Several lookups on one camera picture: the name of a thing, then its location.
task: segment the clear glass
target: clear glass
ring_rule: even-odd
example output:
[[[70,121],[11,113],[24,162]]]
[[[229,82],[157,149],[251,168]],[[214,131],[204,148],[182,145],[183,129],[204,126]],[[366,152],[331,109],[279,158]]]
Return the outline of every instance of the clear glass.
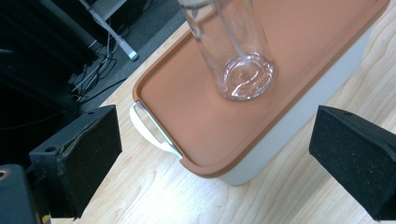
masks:
[[[221,95],[249,100],[275,75],[262,26],[251,0],[178,0]]]

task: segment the white plastic container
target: white plastic container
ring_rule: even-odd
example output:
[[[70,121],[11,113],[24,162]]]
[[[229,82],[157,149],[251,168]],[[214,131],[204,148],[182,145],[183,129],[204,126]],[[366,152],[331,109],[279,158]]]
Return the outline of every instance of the white plastic container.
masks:
[[[257,2],[277,76],[265,94],[243,103],[219,96],[192,35],[185,34],[136,82],[132,122],[192,173],[244,184],[355,72],[372,31],[367,28],[388,2]]]

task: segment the container lid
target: container lid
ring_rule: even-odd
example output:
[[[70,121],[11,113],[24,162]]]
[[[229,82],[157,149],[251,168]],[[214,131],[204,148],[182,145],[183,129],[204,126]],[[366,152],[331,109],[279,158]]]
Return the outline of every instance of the container lid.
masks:
[[[140,101],[205,177],[227,173],[371,25],[389,0],[262,0],[254,3],[276,61],[262,96],[230,101],[216,91],[188,32],[134,86]]]

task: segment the table surface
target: table surface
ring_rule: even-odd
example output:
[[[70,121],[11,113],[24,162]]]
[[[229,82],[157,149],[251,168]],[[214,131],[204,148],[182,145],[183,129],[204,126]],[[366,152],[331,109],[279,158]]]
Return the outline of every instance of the table surface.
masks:
[[[137,79],[186,31],[183,24],[105,102],[116,105],[123,152],[81,219],[53,223],[375,223],[308,153],[314,118],[253,180],[233,187],[186,170],[129,119]],[[396,133],[396,0],[375,23],[355,74],[325,104]]]

